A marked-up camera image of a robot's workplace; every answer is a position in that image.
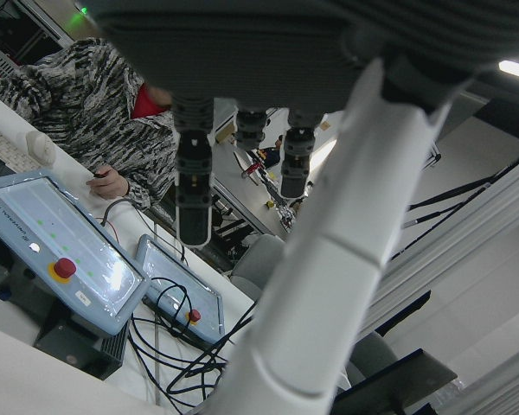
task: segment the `label sticker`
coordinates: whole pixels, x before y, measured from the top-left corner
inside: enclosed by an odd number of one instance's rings
[[[84,295],[81,291],[75,292],[75,296],[79,298],[79,300],[85,304],[87,307],[90,305],[90,300],[86,295]]]

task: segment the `gray chair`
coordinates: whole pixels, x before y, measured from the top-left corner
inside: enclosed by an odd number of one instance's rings
[[[236,264],[231,282],[252,300],[258,300],[276,264],[282,259],[285,242],[272,235],[261,235]],[[346,365],[353,386],[398,360],[385,340],[376,332],[362,338]]]
[[[398,361],[398,357],[376,331],[363,337],[354,346],[346,365],[349,383],[353,386]]]
[[[266,287],[275,265],[283,257],[285,242],[273,235],[260,235],[233,268],[231,282],[256,301]]]

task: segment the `keyboard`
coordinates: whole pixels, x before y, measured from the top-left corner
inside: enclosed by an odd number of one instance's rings
[[[15,173],[37,170],[42,167],[41,164],[19,150],[2,134],[0,134],[0,160]]]

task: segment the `patterned sweater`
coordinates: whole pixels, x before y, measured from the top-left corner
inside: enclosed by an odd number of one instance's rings
[[[173,182],[170,111],[131,119],[144,80],[107,41],[87,39],[0,80],[0,99],[91,171],[110,164],[142,209]]]

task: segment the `hand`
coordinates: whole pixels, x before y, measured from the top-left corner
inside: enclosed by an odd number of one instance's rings
[[[100,166],[96,170],[96,176],[86,182],[90,191],[103,199],[115,199],[129,193],[129,182],[121,176],[112,166]]]

